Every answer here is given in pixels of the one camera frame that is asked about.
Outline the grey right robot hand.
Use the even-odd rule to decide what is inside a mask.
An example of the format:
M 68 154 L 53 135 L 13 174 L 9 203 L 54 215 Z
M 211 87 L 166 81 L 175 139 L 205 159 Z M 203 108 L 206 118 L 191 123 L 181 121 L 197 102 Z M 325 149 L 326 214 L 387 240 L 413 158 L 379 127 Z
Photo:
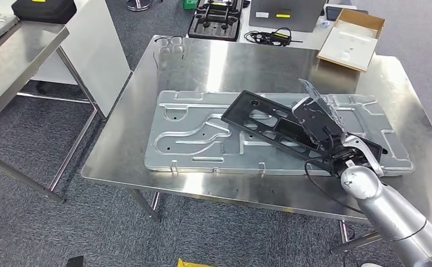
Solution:
M 301 78 L 298 80 L 305 91 L 310 95 L 310 98 L 317 102 L 319 106 L 327 113 L 328 117 L 335 121 L 335 123 L 340 127 L 341 131 L 345 133 L 346 131 L 344 121 L 337 113 L 335 107 L 332 106 L 328 101 L 328 98 L 322 96 L 310 81 Z

